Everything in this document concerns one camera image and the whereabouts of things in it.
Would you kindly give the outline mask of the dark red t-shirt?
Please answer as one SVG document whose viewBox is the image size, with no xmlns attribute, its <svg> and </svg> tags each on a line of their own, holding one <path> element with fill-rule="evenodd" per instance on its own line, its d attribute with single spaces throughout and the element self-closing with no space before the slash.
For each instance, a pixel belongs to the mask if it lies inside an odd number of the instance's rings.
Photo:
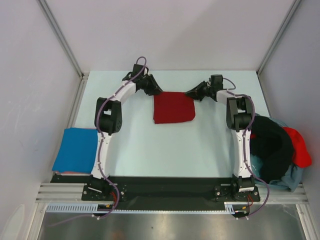
<svg viewBox="0 0 320 240">
<path fill-rule="evenodd" d="M 176 124 L 192 121 L 196 116 L 194 100 L 183 92 L 165 91 L 153 96 L 155 124 Z"/>
</svg>

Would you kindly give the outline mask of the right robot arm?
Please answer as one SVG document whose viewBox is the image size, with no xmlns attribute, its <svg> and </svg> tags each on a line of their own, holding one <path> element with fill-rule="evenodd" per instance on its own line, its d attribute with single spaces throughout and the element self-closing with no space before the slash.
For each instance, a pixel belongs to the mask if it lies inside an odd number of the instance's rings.
<svg viewBox="0 0 320 240">
<path fill-rule="evenodd" d="M 251 167 L 250 138 L 255 118 L 255 106 L 250 96 L 236 94 L 236 85 L 221 74 L 213 74 L 184 94 L 196 101 L 205 97 L 226 106 L 226 125 L 230 130 L 234 146 L 234 168 L 231 195 L 236 201 L 249 199 L 255 191 L 255 177 Z"/>
</svg>

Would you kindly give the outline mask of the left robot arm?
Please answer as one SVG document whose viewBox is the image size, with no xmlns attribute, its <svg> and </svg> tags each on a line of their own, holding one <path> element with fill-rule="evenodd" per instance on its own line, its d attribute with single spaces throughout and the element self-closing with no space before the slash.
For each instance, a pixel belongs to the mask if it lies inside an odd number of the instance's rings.
<svg viewBox="0 0 320 240">
<path fill-rule="evenodd" d="M 96 102 L 94 123 L 98 132 L 98 147 L 91 175 L 94 178 L 103 178 L 117 194 L 119 189 L 109 179 L 105 170 L 108 148 L 113 136 L 122 127 L 122 105 L 139 90 L 148 96 L 156 96 L 163 92 L 154 76 L 149 73 L 147 65 L 136 62 L 132 71 L 122 79 L 119 89 L 107 98 L 98 98 Z"/>
</svg>

